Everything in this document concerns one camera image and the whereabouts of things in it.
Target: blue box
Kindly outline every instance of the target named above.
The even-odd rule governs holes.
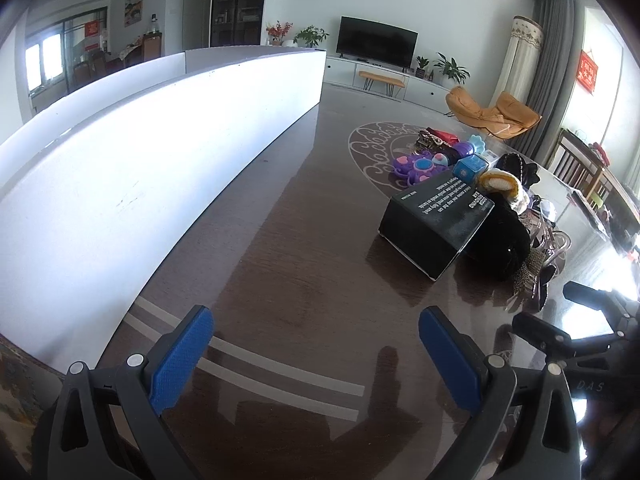
[[[476,178],[482,175],[489,165],[477,155],[461,158],[453,168],[453,175],[458,177],[465,184],[473,186]]]

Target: gray curtain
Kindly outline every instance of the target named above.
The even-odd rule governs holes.
[[[542,27],[544,39],[526,105],[542,119],[535,128],[508,141],[529,158],[535,158],[542,140],[551,133],[549,126],[556,109],[567,106],[567,102],[558,101],[558,96],[569,65],[574,19],[575,0],[534,1],[533,20]]]

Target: black fuzzy object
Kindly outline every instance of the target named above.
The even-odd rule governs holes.
[[[485,272],[503,281],[513,276],[529,256],[529,232],[505,197],[500,193],[489,193],[487,197],[494,202],[494,208],[465,252]]]
[[[519,153],[505,153],[500,157],[495,167],[498,170],[511,173],[527,189],[540,182],[538,165],[535,162],[527,164],[527,161]]]

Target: flat screen tv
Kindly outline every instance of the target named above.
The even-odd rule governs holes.
[[[336,52],[408,68],[417,39],[417,32],[343,16]]]

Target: red decoration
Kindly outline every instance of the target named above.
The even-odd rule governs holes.
[[[87,22],[84,24],[84,37],[88,38],[89,36],[96,36],[100,33],[100,21],[93,20],[92,22]]]
[[[596,89],[597,75],[598,66],[585,51],[582,51],[580,53],[580,63],[578,64],[578,83],[584,86],[589,93],[593,94],[593,91]]]

